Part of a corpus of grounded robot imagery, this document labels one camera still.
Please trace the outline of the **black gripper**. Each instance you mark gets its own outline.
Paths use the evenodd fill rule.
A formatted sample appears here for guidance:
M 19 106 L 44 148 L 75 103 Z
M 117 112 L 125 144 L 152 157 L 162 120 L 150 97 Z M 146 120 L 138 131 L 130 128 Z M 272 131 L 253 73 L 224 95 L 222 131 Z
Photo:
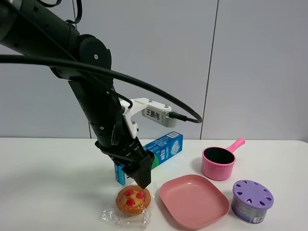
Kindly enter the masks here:
M 138 138 L 124 140 L 119 145 L 110 147 L 103 147 L 99 141 L 96 141 L 95 146 L 103 154 L 108 155 L 117 165 L 124 165 L 122 172 L 125 179 L 134 179 L 141 188 L 146 188 L 151 183 L 154 154 L 145 151 Z

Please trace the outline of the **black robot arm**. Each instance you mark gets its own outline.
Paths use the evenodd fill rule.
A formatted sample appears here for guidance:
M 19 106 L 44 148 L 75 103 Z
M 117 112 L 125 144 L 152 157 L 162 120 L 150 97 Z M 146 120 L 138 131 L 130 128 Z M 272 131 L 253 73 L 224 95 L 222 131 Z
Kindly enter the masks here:
M 96 146 L 141 187 L 151 183 L 154 155 L 137 138 L 129 114 L 133 101 L 118 94 L 111 69 L 111 52 L 92 35 L 82 35 L 39 0 L 0 3 L 0 43 L 14 50 L 3 64 L 47 66 L 68 81 L 96 137 Z

